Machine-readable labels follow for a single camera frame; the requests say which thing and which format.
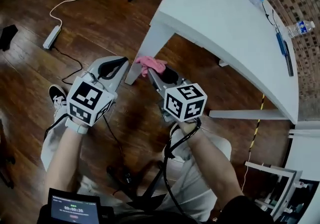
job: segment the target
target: pink cloth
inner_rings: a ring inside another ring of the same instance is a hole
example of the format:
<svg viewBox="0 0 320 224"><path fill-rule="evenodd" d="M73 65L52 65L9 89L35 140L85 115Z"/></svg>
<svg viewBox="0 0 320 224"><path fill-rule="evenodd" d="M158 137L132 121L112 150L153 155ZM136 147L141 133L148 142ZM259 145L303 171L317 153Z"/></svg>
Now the pink cloth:
<svg viewBox="0 0 320 224"><path fill-rule="evenodd" d="M145 78L148 74L148 68L154 69L158 74L162 74L166 69L167 62L160 59L155 59L150 56L138 57L135 63L142 65L141 74Z"/></svg>

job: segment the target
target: gray pants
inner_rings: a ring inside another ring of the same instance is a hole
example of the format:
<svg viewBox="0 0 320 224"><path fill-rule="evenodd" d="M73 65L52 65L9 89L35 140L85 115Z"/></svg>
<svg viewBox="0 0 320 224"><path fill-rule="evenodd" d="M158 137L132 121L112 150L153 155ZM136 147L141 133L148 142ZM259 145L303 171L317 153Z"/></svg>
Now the gray pants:
<svg viewBox="0 0 320 224"><path fill-rule="evenodd" d="M67 108L63 106L59 109L54 117L54 121L58 120L61 115L67 112ZM47 135L41 151L41 160L45 170L47 171L50 161L58 148L60 139L65 132L65 122L63 119L58 123ZM231 145L225 138L216 136L204 130L205 135L230 159ZM172 144L183 137L181 130L174 132L172 136ZM185 160L180 171L180 177L172 186L171 190L182 209L194 219L205 222L210 216L210 212L217 201L216 195L208 188L198 170L197 164L193 159L187 143L179 146L173 154L182 156ZM131 206L122 202L111 195L105 195L99 192L98 185L89 179L79 168L78 181L80 188L78 194L99 196L102 206L111 206L115 214L136 211ZM165 210L171 212L179 212L174 205L171 197L167 194L157 210Z"/></svg>

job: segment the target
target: wooden floor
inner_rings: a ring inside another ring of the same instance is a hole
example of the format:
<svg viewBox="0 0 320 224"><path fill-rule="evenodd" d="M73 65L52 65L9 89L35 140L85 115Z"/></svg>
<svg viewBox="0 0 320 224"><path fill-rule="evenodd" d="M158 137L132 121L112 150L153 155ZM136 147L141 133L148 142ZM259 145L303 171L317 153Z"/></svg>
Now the wooden floor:
<svg viewBox="0 0 320 224"><path fill-rule="evenodd" d="M53 122L54 114L48 88L51 84L65 86L61 78L78 67L54 49L42 49L45 38L58 25L49 12L61 1L0 0L0 27L15 24L18 28L10 49L0 52L4 151L16 159L15 165L8 166L14 190L0 183L0 217L7 224L31 224L38 218L45 178L40 153L44 132ZM160 2L78 0L65 3L53 12L63 20L55 46L80 60L84 68L97 58L112 55L126 56L132 62ZM175 35L157 57L200 84L208 95L208 110L260 108L261 92L232 68L219 67L214 55L184 38ZM122 82L117 92L116 106L107 117L113 132L123 143L125 164L136 174L162 151L170 128L163 122L156 105L160 96L146 79L139 78L133 86ZM274 108L268 99L265 108ZM231 142L231 162L242 184L243 164L248 158L256 121L205 116L202 127ZM251 161L280 166L288 146L289 127L288 121L261 121ZM81 158L102 190L114 192L106 183L106 166L119 167L120 156L103 120L90 130ZM255 173L249 171L247 179L254 184ZM250 189L249 182L245 192Z"/></svg>

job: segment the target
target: brick wall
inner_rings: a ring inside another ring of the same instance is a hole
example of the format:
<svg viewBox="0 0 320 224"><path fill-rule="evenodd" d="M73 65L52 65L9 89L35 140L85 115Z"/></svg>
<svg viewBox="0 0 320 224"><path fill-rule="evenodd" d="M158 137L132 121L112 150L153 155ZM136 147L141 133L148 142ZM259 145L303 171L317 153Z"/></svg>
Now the brick wall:
<svg viewBox="0 0 320 224"><path fill-rule="evenodd" d="M299 80L299 120L320 120L320 0L269 0L283 23L314 21L315 29L292 40Z"/></svg>

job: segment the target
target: person's left arm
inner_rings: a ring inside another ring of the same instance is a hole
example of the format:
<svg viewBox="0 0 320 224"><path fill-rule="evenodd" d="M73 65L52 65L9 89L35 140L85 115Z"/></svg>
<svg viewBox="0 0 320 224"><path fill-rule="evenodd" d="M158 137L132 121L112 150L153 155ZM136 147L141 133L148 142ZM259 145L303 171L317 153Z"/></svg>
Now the person's left arm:
<svg viewBox="0 0 320 224"><path fill-rule="evenodd" d="M83 135L67 127L53 155L44 182L44 204L48 203L49 189L70 192L77 171Z"/></svg>

